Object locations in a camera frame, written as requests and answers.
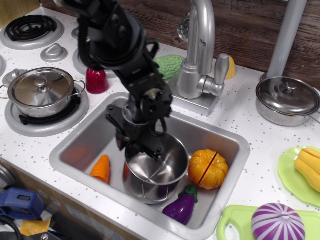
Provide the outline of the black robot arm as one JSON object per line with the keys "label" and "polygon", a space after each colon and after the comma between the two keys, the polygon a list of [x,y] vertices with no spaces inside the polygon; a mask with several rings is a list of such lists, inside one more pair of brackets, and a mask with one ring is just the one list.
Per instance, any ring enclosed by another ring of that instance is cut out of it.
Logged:
{"label": "black robot arm", "polygon": [[116,127],[117,145],[132,158],[145,153],[158,161],[165,154],[165,119],[173,100],[154,57],[159,49],[142,23],[116,0],[63,0],[78,15],[79,55],[91,70],[111,70],[129,92],[124,107],[109,105],[106,119]]}

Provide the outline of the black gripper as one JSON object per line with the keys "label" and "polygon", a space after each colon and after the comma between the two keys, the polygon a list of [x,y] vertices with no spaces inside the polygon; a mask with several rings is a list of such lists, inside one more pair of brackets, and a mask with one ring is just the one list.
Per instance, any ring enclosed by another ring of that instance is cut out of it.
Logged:
{"label": "black gripper", "polygon": [[157,131],[157,120],[136,123],[125,106],[121,108],[112,104],[107,106],[105,118],[116,127],[117,147],[120,151],[125,149],[125,156],[128,159],[140,153],[147,154],[155,161],[164,156],[165,120],[163,118],[159,120],[162,131]]}

